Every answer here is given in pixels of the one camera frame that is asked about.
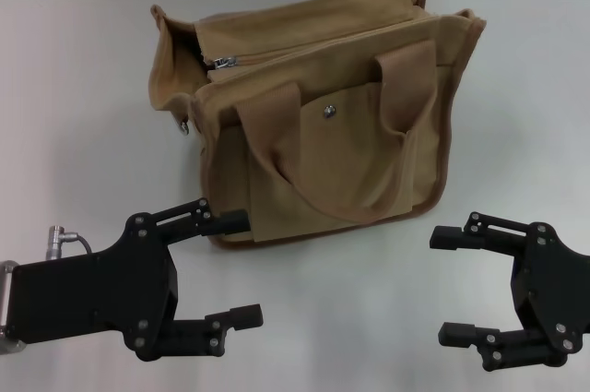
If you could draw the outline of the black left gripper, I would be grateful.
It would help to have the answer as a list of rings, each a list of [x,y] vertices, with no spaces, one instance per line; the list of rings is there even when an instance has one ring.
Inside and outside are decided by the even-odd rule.
[[[104,331],[119,331],[125,346],[145,361],[225,353],[230,329],[264,323],[260,304],[172,320],[177,272],[166,244],[196,236],[251,230],[237,209],[215,215],[206,198],[155,213],[135,214],[111,247],[92,254],[21,265],[12,274],[8,336],[28,345]]]

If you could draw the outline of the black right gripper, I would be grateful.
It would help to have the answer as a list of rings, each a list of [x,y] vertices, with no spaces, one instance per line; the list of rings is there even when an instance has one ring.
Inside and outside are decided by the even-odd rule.
[[[589,257],[567,247],[552,226],[472,212],[463,227],[436,226],[430,249],[518,253],[511,290],[524,329],[501,332],[445,322],[438,333],[442,346],[475,346],[487,372],[538,364],[561,367],[583,347],[589,332]]]

